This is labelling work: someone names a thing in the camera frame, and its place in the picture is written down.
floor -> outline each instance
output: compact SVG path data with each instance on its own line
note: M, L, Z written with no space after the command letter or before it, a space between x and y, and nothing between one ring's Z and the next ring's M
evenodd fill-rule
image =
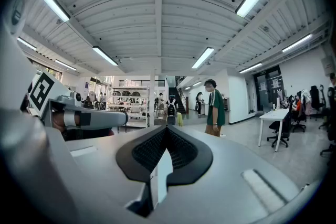
M268 136L274 136L272 130L268 128L270 124L269 121L264 122L261 147L257 145L260 132L259 118L223 126L221 137L246 146L285 173L299 188L304 187L306 183L323 178L331 155L325 153L320 156L320 151L330 145L326 131L318 129L322 120L307 119L307 122L302 123L306 125L306 131L303 133L296 130L291 133L288 148L280 142L278 152L271 147L273 140L266 141ZM186 127L205 130L205 126L206 124L197 124Z

door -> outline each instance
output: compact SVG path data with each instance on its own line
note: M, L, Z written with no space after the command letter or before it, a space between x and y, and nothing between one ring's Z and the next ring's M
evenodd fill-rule
M277 98L280 102L285 97L284 85L279 66L272 67L254 75L258 110L269 112L273 104L277 105Z

ceiling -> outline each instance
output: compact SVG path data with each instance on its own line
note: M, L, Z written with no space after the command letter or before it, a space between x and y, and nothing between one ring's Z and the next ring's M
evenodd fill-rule
M245 18L235 14L242 0L57 1L71 16L66 23L43 0L26 0L22 37L41 56L72 65L83 76L152 69L185 76L214 75L225 67L239 71L281 60L286 57L281 49L308 33L314 36L302 44L305 49L326 42L330 33L325 0L260 0ZM118 67L96 54L95 45ZM193 70L206 47L215 52Z

man in green shirt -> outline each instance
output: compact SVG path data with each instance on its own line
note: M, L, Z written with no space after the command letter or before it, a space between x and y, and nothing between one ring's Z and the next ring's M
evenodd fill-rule
M217 84L213 79L204 83L205 90L210 92L209 112L205 133L221 136L221 127L225 124L224 103L221 93L216 90Z

hair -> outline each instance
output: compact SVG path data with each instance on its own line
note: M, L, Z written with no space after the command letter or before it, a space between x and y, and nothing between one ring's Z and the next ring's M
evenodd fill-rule
M208 80L204 83L204 86L206 86L207 84L211 84L214 88L217 87L217 83L216 83L216 81L214 81L213 79L208 79Z

